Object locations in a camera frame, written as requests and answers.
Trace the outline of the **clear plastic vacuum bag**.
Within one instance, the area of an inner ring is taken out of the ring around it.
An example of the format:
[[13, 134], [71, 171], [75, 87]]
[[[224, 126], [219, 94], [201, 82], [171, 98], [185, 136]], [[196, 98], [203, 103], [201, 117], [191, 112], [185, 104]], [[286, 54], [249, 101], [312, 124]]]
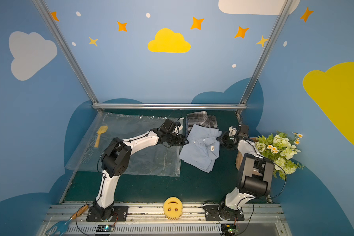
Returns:
[[181, 172], [181, 146], [172, 146], [166, 142], [150, 147], [143, 144], [144, 141], [157, 138], [151, 130], [161, 128], [166, 120], [166, 117], [160, 116], [99, 113], [79, 139], [65, 168], [100, 172], [103, 152], [113, 139], [119, 138], [120, 142], [131, 148], [131, 157], [124, 174], [178, 178]]

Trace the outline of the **light blue shirt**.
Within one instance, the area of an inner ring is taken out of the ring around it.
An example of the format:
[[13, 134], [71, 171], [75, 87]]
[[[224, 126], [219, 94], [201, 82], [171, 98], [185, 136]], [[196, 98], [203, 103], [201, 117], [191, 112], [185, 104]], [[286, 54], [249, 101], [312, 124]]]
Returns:
[[220, 143], [217, 140], [222, 132], [217, 128], [194, 125], [180, 152], [180, 159], [206, 173], [213, 169], [219, 157]]

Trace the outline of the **grey plaid shirt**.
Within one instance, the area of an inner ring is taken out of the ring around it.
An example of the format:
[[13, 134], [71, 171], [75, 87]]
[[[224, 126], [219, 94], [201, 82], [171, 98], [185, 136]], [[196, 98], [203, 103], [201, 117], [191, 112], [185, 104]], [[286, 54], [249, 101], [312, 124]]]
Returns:
[[186, 116], [186, 134], [188, 135], [196, 124], [206, 128], [218, 129], [216, 116], [209, 115], [206, 111], [190, 113]]

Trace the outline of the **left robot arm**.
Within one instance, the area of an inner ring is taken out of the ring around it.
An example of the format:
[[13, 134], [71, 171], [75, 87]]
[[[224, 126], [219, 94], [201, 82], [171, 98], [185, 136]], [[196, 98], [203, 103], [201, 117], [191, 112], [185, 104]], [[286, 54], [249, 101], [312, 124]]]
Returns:
[[115, 191], [121, 175], [127, 170], [133, 154], [148, 147], [159, 144], [182, 146], [188, 143], [187, 138], [181, 134], [183, 125], [180, 122], [166, 119], [158, 128], [129, 138], [114, 138], [100, 157], [102, 168], [102, 181], [99, 193], [89, 208], [88, 222], [112, 221], [115, 215]]

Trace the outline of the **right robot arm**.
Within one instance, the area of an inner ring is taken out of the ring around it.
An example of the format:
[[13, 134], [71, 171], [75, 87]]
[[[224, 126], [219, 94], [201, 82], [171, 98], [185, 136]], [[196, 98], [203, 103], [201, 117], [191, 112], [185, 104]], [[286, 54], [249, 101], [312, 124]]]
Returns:
[[248, 201], [270, 193], [274, 163], [262, 156], [248, 131], [247, 125], [231, 126], [217, 138], [221, 146], [236, 149], [242, 155], [236, 187], [226, 194], [218, 207], [218, 215], [224, 221], [237, 218]]

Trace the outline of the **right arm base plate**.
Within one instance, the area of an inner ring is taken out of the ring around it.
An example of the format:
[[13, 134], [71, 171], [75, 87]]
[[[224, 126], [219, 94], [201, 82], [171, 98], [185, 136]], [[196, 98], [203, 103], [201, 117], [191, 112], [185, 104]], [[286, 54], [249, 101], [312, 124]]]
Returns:
[[206, 221], [244, 221], [242, 210], [233, 210], [219, 205], [203, 206]]

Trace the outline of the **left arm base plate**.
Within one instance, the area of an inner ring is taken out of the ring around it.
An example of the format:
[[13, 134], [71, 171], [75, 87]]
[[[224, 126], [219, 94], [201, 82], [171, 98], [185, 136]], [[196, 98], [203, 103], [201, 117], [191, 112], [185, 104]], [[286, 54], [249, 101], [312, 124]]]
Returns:
[[87, 222], [124, 222], [127, 218], [128, 206], [109, 206], [103, 209], [100, 206], [92, 206], [88, 211]]

